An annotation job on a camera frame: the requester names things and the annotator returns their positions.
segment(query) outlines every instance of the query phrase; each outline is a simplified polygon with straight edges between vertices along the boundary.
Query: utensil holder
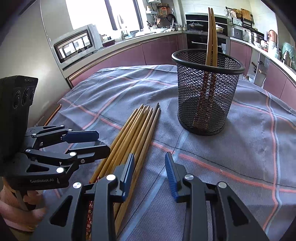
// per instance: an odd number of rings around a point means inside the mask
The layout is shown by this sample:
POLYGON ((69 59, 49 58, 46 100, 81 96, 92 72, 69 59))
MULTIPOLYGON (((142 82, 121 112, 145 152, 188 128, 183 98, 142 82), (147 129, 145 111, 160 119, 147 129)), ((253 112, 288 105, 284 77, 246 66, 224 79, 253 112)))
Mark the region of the utensil holder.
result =
POLYGON ((217 67, 206 66, 207 51, 186 49, 172 54, 178 71, 178 119, 198 135, 219 133, 227 118, 242 63, 218 53, 217 67))

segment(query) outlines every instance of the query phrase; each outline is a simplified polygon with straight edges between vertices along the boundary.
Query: white microwave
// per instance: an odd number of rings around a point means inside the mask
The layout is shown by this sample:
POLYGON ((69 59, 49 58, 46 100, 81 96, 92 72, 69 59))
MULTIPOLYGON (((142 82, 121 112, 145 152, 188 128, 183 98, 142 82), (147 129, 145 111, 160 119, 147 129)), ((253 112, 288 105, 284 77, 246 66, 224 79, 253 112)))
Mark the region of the white microwave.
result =
POLYGON ((93 24, 64 34, 51 41, 50 46, 60 69, 65 69, 85 55, 103 47, 98 30, 93 24))

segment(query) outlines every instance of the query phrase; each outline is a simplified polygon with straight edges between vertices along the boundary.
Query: camera lens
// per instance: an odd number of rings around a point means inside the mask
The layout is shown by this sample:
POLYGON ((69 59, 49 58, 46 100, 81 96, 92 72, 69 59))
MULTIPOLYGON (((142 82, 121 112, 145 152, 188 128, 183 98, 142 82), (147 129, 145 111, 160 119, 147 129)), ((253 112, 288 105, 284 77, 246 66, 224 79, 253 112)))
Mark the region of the camera lens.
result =
POLYGON ((15 98, 13 100, 13 108, 16 108, 19 103, 20 103, 20 92, 18 91, 17 93, 15 93, 15 98))
POLYGON ((28 92, 29 92, 29 89, 25 89, 22 95, 22 105, 25 105, 27 103, 28 95, 29 95, 28 92))
POLYGON ((33 99, 33 97, 34 97, 34 93, 35 93, 35 91, 34 91, 34 89, 32 89, 31 94, 30 94, 30 100, 33 99))

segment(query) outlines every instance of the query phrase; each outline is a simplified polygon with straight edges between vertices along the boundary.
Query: countertop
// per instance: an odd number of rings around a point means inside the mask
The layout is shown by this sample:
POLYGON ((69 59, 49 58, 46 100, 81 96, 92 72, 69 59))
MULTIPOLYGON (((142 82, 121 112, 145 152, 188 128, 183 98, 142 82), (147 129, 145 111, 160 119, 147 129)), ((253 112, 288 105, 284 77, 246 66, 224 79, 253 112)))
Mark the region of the countertop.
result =
POLYGON ((261 54, 265 55, 267 58, 269 58, 270 60, 272 60, 279 68, 281 68, 283 71, 286 72, 286 74, 296 82, 296 72, 293 69, 290 69, 287 65, 285 65, 283 62, 281 62, 279 59, 276 59, 274 56, 272 56, 270 53, 264 51, 263 49, 258 48, 257 46, 240 40, 240 39, 236 39, 233 37, 230 37, 230 40, 236 41, 236 42, 240 42, 242 44, 248 45, 250 47, 252 47, 253 49, 257 50, 258 52, 260 52, 261 54))
POLYGON ((72 64, 70 67, 66 68, 65 70, 62 70, 62 74, 63 74, 64 78, 67 78, 70 75, 72 75, 73 73, 75 73, 77 70, 79 70, 82 67, 88 65, 89 63, 95 61, 96 59, 104 57, 105 55, 108 55, 109 53, 117 51, 121 48, 125 48, 129 45, 136 44, 136 43, 139 43, 139 42, 142 42, 145 40, 149 40, 149 39, 153 39, 153 38, 158 38, 158 37, 172 35, 172 34, 181 34, 181 33, 182 33, 182 31, 174 31, 174 32, 159 33, 159 34, 146 34, 146 35, 138 36, 135 38, 123 40, 121 42, 117 42, 114 45, 100 49, 97 52, 94 52, 93 54, 88 55, 87 57, 84 57, 83 59, 79 60, 75 64, 72 64))

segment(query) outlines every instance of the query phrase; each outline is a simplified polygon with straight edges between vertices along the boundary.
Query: cutting board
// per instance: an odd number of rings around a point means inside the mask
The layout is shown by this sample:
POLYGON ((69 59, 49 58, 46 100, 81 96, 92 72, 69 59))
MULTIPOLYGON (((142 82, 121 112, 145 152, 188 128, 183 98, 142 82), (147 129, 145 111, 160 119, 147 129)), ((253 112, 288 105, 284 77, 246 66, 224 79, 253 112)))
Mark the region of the cutting board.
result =
POLYGON ((248 11, 246 9, 242 9, 242 17, 245 18, 245 19, 247 19, 247 20, 252 21, 250 11, 248 11))

